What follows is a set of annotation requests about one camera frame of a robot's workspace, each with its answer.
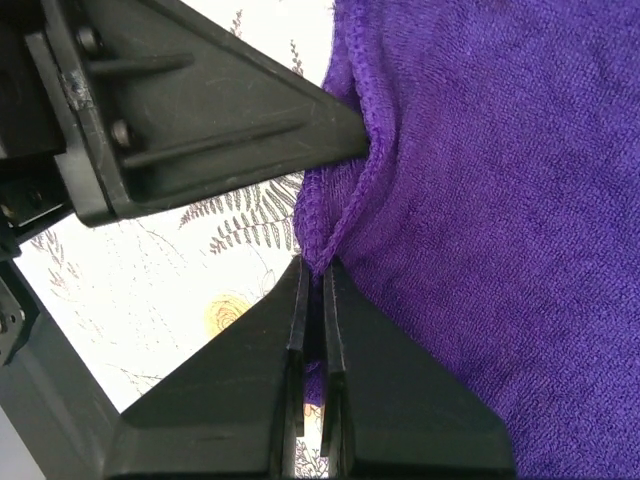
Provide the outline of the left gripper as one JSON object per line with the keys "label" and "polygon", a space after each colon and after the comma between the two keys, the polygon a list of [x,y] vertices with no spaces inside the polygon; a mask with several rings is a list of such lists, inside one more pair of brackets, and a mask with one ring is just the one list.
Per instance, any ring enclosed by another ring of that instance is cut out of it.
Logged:
{"label": "left gripper", "polygon": [[1,248],[18,250],[72,211],[56,157],[64,95],[40,1],[1,3]]}

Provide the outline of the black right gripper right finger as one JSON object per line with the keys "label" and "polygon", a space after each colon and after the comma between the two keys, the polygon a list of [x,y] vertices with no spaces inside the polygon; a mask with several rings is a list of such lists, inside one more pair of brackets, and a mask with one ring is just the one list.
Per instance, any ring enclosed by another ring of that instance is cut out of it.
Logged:
{"label": "black right gripper right finger", "polygon": [[356,287],[323,277],[327,386],[321,453],[332,478],[512,478],[503,421]]}

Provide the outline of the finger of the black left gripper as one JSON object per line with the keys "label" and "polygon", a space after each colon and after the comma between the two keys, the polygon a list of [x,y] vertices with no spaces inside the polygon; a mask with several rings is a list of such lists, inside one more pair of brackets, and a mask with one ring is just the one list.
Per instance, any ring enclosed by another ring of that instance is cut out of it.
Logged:
{"label": "finger of the black left gripper", "polygon": [[363,120],[180,1],[45,1],[27,39],[100,226],[364,155]]}

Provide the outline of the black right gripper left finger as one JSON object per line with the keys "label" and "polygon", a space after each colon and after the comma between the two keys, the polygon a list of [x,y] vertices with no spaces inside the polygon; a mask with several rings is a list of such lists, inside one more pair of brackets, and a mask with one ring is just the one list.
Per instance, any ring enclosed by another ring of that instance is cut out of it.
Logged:
{"label": "black right gripper left finger", "polygon": [[108,478],[294,478],[309,290],[296,257],[263,299],[126,409]]}

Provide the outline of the purple towel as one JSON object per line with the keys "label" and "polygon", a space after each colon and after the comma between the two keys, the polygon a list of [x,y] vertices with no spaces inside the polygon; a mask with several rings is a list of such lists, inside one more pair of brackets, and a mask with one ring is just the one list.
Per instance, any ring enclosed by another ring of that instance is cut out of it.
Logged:
{"label": "purple towel", "polygon": [[304,258],[507,424],[518,470],[639,473],[639,5],[339,1],[325,88],[366,158],[309,171]]}

